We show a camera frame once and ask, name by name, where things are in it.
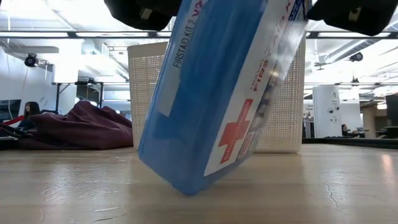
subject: ceiling duct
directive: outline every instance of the ceiling duct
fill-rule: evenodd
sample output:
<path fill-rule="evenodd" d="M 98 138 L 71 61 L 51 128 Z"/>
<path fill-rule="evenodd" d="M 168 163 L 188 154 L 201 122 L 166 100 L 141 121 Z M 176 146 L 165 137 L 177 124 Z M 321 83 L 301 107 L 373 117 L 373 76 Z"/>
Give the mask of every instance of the ceiling duct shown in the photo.
<path fill-rule="evenodd" d="M 387 32 L 397 31 L 398 28 L 395 27 L 395 25 L 397 23 L 398 23 L 398 14 L 395 14 L 391 18 L 391 22 L 386 27 L 385 31 L 387 31 Z M 352 40 L 351 42 L 349 42 L 348 44 L 345 44 L 344 46 L 340 47 L 339 49 L 335 50 L 334 52 L 323 56 L 322 62 L 320 62 L 320 63 L 330 64 L 330 63 L 338 62 L 344 58 L 348 58 L 349 56 L 360 52 L 361 50 L 365 49 L 366 47 L 369 47 L 379 41 L 380 40 L 377 40 L 377 39 Z"/>

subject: table surface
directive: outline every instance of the table surface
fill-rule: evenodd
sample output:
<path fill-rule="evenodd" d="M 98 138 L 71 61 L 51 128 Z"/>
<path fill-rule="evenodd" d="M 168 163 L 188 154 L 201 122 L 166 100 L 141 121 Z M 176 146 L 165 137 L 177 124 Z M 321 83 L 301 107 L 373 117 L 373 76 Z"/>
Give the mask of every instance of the table surface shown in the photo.
<path fill-rule="evenodd" d="M 132 149 L 0 151 L 0 223 L 398 223 L 398 151 L 257 154 L 194 197 Z"/>

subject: plastic case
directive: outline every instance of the plastic case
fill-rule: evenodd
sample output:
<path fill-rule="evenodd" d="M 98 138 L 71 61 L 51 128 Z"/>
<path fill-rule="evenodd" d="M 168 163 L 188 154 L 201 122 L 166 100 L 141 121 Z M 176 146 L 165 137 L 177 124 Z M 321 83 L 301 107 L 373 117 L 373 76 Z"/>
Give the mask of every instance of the plastic case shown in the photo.
<path fill-rule="evenodd" d="M 183 0 L 139 145 L 192 195 L 255 148 L 305 33 L 304 0 Z"/>

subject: red cross symbol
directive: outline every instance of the red cross symbol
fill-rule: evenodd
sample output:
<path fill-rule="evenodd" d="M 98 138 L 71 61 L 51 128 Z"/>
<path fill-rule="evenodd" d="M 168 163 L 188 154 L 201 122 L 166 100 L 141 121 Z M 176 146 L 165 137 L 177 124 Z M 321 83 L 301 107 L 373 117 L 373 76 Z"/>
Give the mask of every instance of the red cross symbol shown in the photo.
<path fill-rule="evenodd" d="M 227 145 L 220 164 L 229 160 L 229 157 L 234 150 L 236 141 L 244 137 L 244 134 L 246 133 L 250 123 L 250 121 L 246 121 L 246 116 L 248 115 L 252 103 L 253 100 L 247 99 L 243 104 L 238 120 L 236 122 L 226 124 L 223 136 L 218 144 L 219 147 Z"/>

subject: white basket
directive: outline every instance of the white basket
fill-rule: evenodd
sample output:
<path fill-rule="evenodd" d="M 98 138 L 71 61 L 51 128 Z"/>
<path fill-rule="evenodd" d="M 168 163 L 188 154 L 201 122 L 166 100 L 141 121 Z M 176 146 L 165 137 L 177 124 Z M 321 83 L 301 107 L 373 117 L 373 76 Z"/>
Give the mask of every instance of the white basket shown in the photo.
<path fill-rule="evenodd" d="M 139 145 L 167 42 L 127 49 L 134 145 Z M 290 67 L 256 152 L 297 152 L 302 140 L 305 40 Z"/>

